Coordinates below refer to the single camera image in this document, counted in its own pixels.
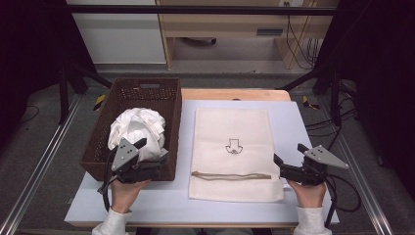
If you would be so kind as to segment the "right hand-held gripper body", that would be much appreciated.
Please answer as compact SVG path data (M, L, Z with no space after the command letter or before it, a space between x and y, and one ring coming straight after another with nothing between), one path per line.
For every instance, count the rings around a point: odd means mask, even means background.
M334 166L348 169L348 164L336 157L329 150L319 145L308 149L303 154L301 166L283 164L279 166L280 176L305 185L319 185L326 179L327 167Z

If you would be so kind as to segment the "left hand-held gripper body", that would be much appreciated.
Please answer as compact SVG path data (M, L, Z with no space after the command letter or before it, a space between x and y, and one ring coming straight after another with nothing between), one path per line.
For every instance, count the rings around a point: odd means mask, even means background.
M121 183L136 183L160 178L162 164L159 161L140 161L139 154L142 148L137 149L134 143L129 142L125 138L120 140L116 147L111 170L113 176Z

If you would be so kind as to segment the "white garment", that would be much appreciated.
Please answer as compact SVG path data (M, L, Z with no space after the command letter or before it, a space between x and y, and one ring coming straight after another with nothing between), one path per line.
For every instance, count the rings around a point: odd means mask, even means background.
M131 144L146 138L139 161L158 161L166 153L164 128L165 119L158 112L145 108L127 109L111 124L108 148L112 150L122 138Z

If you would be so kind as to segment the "brown woven basket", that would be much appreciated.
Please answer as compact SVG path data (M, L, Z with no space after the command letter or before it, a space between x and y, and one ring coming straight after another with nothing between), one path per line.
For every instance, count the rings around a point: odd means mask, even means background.
M168 156L161 167L158 181L173 181L182 110L178 78L117 78L100 109L80 165L95 180L104 180L106 160L110 152L108 140L111 124L121 113L132 108L151 109L164 118L164 147L168 150Z

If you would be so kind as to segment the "cream drawstring bag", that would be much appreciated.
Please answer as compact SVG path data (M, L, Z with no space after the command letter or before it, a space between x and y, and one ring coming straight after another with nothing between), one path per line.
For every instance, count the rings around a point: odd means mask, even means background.
M266 110L196 110L189 197L262 203L284 198Z

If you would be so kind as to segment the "person's right hand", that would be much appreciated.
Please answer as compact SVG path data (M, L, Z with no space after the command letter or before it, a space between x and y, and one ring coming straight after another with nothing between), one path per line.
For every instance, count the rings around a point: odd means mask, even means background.
M326 185L302 185L296 181L289 180L289 185L294 189L298 199L298 205L304 209L316 209L323 206L326 193Z

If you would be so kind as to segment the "person's left hand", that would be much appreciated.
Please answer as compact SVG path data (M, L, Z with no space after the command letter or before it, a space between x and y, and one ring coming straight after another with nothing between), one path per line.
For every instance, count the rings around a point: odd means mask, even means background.
M150 183L150 180L133 184L121 183L116 180L112 184L111 209L118 213L127 213L138 197L139 192Z

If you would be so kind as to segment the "white table board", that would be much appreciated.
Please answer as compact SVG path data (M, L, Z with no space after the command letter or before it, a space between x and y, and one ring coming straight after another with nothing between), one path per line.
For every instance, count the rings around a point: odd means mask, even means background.
M227 203L188 198L195 113L198 108L265 109L276 154L288 165L300 165L299 143L311 145L298 105L290 101L188 100L182 104L175 179L156 181L141 190L131 207L130 226L140 227L294 227L297 198L290 187L274 203Z

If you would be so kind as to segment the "yellow black tape strip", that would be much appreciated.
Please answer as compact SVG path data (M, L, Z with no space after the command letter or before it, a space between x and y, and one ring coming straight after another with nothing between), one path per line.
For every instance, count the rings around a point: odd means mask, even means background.
M98 96L98 98L97 98L97 100L95 102L93 111L99 111L99 109L101 108L101 106L102 106L105 98L106 98L106 95L105 94L101 94L101 95Z
M310 108L313 110L320 110L319 105L315 105L315 104L313 105L309 103L307 96L302 96L302 103L303 103L303 106L306 108Z

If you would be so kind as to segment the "black metal stand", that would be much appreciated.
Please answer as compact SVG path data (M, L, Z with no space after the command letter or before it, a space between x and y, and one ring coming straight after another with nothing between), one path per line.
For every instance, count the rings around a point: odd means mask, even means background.
M59 124L65 122L69 117L69 92L68 83L72 86L77 94L84 94L87 91L87 85L83 76L93 79L107 88L112 87L112 83L102 78L95 71L89 70L80 64L71 63L63 66L59 71L59 90L60 90L60 107L61 117Z
M312 78L316 78L316 82L313 85L312 91L315 95L322 95L331 88L330 94L330 118L334 122L334 125L341 126L341 115L340 115L340 75L335 67L332 66L319 66L302 75L300 78L278 87L278 90L291 91L295 87L309 81Z

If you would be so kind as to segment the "white cabinet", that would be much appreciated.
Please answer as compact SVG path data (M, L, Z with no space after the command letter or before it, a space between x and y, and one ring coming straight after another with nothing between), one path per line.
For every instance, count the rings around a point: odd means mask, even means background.
M164 64L157 14L73 14L96 65Z

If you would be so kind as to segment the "black curtain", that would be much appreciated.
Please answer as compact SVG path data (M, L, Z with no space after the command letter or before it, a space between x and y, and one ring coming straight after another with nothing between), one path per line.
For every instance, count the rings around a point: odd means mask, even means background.
M11 138L29 96L59 82L87 85L71 63L95 69L67 0L0 0L0 148Z
M375 148L415 200L415 0L340 0L318 62L346 31L335 59L342 79L355 82L357 108Z

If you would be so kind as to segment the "light wooden desk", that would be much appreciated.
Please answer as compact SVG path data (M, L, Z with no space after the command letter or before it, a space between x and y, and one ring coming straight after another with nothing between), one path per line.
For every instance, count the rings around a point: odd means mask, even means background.
M336 8L340 0L155 0L159 6ZM160 14L162 35L174 38L265 37L275 40L284 67L305 54L305 39L324 39L330 16Z

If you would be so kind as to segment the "aluminium rail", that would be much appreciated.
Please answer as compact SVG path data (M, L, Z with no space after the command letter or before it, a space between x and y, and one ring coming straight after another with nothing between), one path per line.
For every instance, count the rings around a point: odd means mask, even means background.
M59 124L60 112L53 112L50 98L30 101L28 113L11 142L0 151L0 235L13 235L19 226L44 175L54 160L82 95L74 95L69 105L69 117Z
M339 182L338 193L341 207L355 207L355 193L358 193L361 206L354 212L337 211L340 222L335 224L335 230L347 234L394 235L389 220L381 208L378 198L372 189L372 184L366 177L371 164L360 164L359 160L367 160L371 155L365 155L364 150L368 144L367 138L359 129L359 121L354 120L356 114L354 105L349 98L341 98L338 105L342 125L331 128L336 131L337 137L329 141L333 144L333 153L349 164L348 170L338 170L337 174L344 176L355 188L352 190L344 182Z

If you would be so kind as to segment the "black horizontal frame bar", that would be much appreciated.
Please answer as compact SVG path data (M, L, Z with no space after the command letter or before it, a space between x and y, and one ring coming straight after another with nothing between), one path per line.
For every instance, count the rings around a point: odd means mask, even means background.
M247 6L68 5L68 9L85 14L334 16L338 12L336 8Z

